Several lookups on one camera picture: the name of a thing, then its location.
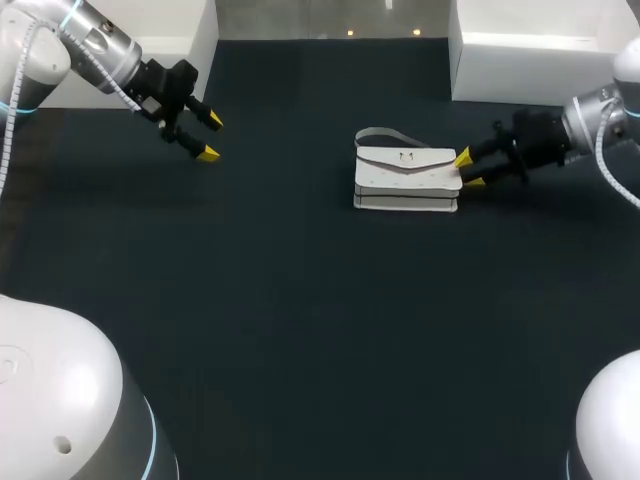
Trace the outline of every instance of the black mat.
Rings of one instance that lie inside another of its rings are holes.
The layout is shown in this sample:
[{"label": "black mat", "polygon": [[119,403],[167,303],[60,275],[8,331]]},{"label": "black mat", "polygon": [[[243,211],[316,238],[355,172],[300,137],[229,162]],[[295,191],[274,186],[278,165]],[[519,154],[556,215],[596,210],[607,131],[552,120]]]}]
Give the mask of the black mat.
[{"label": "black mat", "polygon": [[594,162],[354,210],[356,130],[461,149],[509,120],[448,101],[445,41],[222,43],[207,97],[212,167],[70,113],[2,291],[109,335],[185,479],[562,478],[584,388],[640,347],[640,216]]}]

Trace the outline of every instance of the bag handle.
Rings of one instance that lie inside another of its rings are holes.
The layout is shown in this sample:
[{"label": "bag handle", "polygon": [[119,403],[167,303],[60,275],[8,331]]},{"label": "bag handle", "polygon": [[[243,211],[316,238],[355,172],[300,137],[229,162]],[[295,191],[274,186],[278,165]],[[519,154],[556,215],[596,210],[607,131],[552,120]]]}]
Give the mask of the bag handle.
[{"label": "bag handle", "polygon": [[420,140],[407,137],[405,134],[400,133],[393,128],[385,127],[369,127],[364,130],[360,130],[356,133],[356,138],[354,140],[356,148],[361,147],[362,145],[360,145],[359,141],[367,137],[392,137],[414,147],[429,148],[429,145],[422,143]]}]

